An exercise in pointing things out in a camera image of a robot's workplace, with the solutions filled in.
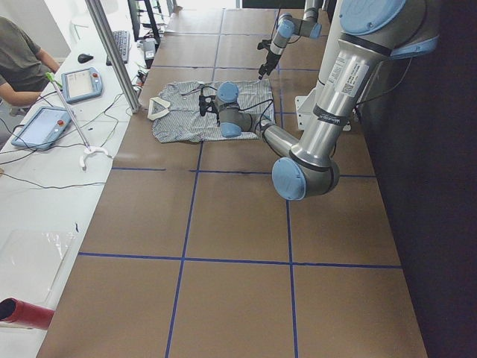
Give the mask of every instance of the metal pole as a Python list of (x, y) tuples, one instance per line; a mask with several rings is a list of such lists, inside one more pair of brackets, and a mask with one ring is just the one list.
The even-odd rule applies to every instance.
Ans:
[(129, 103), (131, 111), (136, 113), (139, 110), (139, 100), (136, 91), (130, 82), (129, 76), (127, 75), (126, 67), (119, 55), (119, 50), (114, 41), (113, 32), (107, 21), (103, 6), (101, 5), (100, 0), (85, 0), (85, 2), (92, 21), (95, 23), (103, 47), (106, 50), (108, 57), (111, 59), (114, 72), (116, 73), (119, 85), (126, 96), (127, 103)]
[(174, 9), (177, 6), (176, 0), (166, 0), (167, 3), (167, 10), (169, 11), (169, 16), (172, 15)]
[(156, 49), (157, 49), (157, 46), (159, 46), (161, 42), (161, 38), (159, 36), (159, 31), (157, 30), (157, 23), (154, 18), (154, 12), (152, 10), (152, 6), (149, 0), (144, 0), (144, 4), (146, 5), (146, 10), (148, 11), (148, 18), (151, 24), (152, 33), (154, 34), (154, 39), (156, 40)]
[(90, 149), (91, 145), (89, 144), (88, 142), (88, 139), (86, 138), (86, 136), (84, 135), (83, 131), (81, 130), (81, 126), (80, 124), (76, 121), (76, 117), (75, 117), (75, 114), (73, 113), (72, 109), (69, 107), (69, 105), (66, 103), (66, 100), (65, 98), (63, 97), (63, 94), (61, 93), (60, 91), (60, 88), (58, 87), (58, 85), (56, 84), (56, 82), (54, 82), (54, 80), (50, 80), (51, 84), (53, 85), (53, 88), (55, 91), (57, 91), (57, 94), (58, 94), (58, 97), (60, 97), (60, 100), (61, 100), (61, 103), (63, 103), (63, 106), (65, 107), (66, 109), (66, 112), (68, 112), (69, 114), (69, 118), (72, 119), (73, 121), (73, 124), (75, 125), (76, 129), (78, 130), (78, 133), (80, 134), (80, 137), (81, 139), (83, 140), (83, 143), (84, 145)]

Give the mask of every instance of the screen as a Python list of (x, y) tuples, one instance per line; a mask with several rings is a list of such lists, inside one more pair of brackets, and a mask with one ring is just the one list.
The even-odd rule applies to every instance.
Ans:
[(49, 108), (42, 109), (22, 132), (20, 142), (23, 140), (31, 145), (45, 143), (54, 126), (63, 118), (64, 114), (64, 110), (54, 110)]
[(131, 25), (133, 26), (134, 41), (139, 40), (139, 30), (141, 28), (139, 5), (137, 2), (138, 0), (127, 0)]
[(88, 69), (66, 75), (70, 98), (88, 95), (92, 92), (91, 75)]

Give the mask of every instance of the table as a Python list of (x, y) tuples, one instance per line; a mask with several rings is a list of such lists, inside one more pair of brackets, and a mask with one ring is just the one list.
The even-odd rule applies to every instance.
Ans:
[[(140, 102), (174, 81), (256, 80), (276, 15), (174, 14)], [(270, 78), (295, 136), (320, 20)], [(425, 357), (359, 125), (334, 158), (335, 190), (288, 202), (263, 142), (161, 144), (132, 116), (38, 357)]]
[[(77, 57), (80, 53), (89, 53), (94, 59), (79, 64)], [(142, 53), (134, 46), (130, 51), (130, 60), (127, 70), (131, 78), (144, 66)], [(103, 110), (109, 107), (117, 95), (121, 94), (113, 68), (106, 66), (106, 54), (95, 30), (91, 30), (78, 45), (72, 50), (55, 75), (60, 81), (61, 73), (76, 69), (94, 67), (100, 73), (104, 82), (104, 91), (101, 97), (93, 98), (73, 104), (72, 107), (78, 121), (85, 125), (94, 119)], [(43, 91), (46, 95), (54, 91), (48, 85)], [(46, 100), (57, 106), (62, 106), (56, 94), (49, 95)], [(26, 122), (32, 113), (48, 103), (38, 101), (27, 114)], [(122, 137), (132, 114), (124, 96), (107, 111), (109, 116), (101, 115), (83, 128), (91, 145), (104, 145), (114, 157), (119, 149)], [(67, 130), (68, 135), (56, 144), (73, 145), (82, 143), (78, 132), (73, 125)], [(25, 156), (29, 151), (17, 151), (10, 143), (6, 144), (0, 154), (0, 163), (15, 160)], [(82, 183), (103, 183), (106, 181), (113, 164), (112, 159), (103, 154), (96, 154), (86, 159), (87, 170), (83, 172), (79, 166), (79, 158), (83, 153), (82, 145), (70, 148), (53, 148), (45, 153), (35, 153), (25, 159), (14, 163), (1, 164), (6, 174), (16, 178), (29, 180), (43, 186), (68, 186)], [(44, 302), (34, 302), (54, 309), (60, 300), (61, 292), (65, 286), (69, 272), (75, 261), (78, 249), (83, 241), (89, 221), (91, 220), (96, 203), (101, 195), (104, 185), (84, 186), (70, 189), (38, 189), (29, 183), (20, 182), (11, 178), (0, 178), (0, 248), (4, 246), (12, 233), (60, 233), (73, 235), (67, 255), (62, 262), (58, 275), (54, 280), (51, 292)], [(42, 267), (36, 268), (38, 274)], [(40, 348), (45, 333), (39, 330), (23, 330), (0, 327), (0, 345), (3, 357), (34, 357)]]

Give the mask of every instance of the touchscreen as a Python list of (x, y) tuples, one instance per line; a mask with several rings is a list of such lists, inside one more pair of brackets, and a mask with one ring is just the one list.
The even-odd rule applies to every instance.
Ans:
[(65, 114), (64, 110), (43, 108), (20, 136), (28, 144), (43, 144), (48, 139), (57, 122)]
[(91, 75), (88, 69), (66, 75), (69, 97), (79, 97), (92, 92)]

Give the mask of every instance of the computer mouse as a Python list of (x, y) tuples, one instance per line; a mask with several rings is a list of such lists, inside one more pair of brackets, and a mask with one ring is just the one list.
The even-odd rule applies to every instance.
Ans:
[(91, 56), (90, 54), (79, 54), (78, 55), (78, 62), (79, 63), (85, 63), (85, 62), (88, 62), (89, 60), (92, 60), (93, 59), (93, 56)]

